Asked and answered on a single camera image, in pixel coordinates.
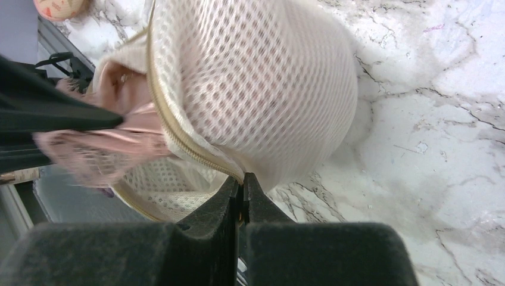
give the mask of white mesh bag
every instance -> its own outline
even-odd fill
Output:
[[[174,156],[112,187],[155,220],[179,220],[228,175],[264,190],[328,158],[354,117],[357,76],[345,31],[316,2],[156,1],[146,33],[105,56],[147,74]]]

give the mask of gray surface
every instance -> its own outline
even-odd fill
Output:
[[[20,63],[37,62],[38,13],[32,0],[0,0],[0,54]]]
[[[9,219],[5,215],[0,202],[0,263],[7,257],[15,241],[14,230],[11,228]]]
[[[41,170],[34,192],[50,222],[147,221],[119,198],[79,186],[70,174],[56,166]]]

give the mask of pink fabric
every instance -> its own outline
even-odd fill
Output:
[[[82,95],[65,80],[57,88],[124,117],[124,122],[115,129],[33,134],[40,150],[54,163],[74,173],[82,184],[105,187],[138,164],[170,155],[145,75],[109,62],[99,86],[93,87],[93,94]]]

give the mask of gold zipper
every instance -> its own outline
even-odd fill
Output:
[[[147,28],[146,43],[148,64],[147,82],[152,101],[158,112],[158,115],[161,117],[161,124],[163,125],[165,133],[181,150],[187,153],[187,155],[189,155],[193,160],[206,167],[234,177],[239,182],[239,184],[242,185],[244,183],[244,180],[242,179],[241,174],[238,174],[232,168],[230,168],[224,160],[214,156],[205,150],[202,146],[196,144],[193,139],[186,132],[184,132],[184,130],[180,127],[179,122],[170,110],[168,103],[165,101],[163,92],[161,91],[161,87],[159,85],[158,76],[154,68],[154,59],[151,50],[152,15],[153,12],[151,11],[149,25]]]
[[[153,221],[153,222],[161,222],[163,221],[159,217],[154,216],[153,214],[150,214],[146,211],[143,210],[140,206],[138,206],[135,202],[134,199],[130,197],[129,194],[126,193],[126,191],[123,189],[122,186],[119,184],[114,184],[111,186],[114,192],[118,197],[120,197],[121,200],[123,200],[129,207],[134,209],[136,212],[140,213],[141,215],[145,216],[147,219]]]

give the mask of marble floor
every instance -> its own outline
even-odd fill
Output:
[[[95,0],[57,26],[96,63],[149,2]],[[505,285],[505,2],[318,4],[354,39],[358,112],[328,162],[268,195],[299,222],[391,225],[422,285]]]

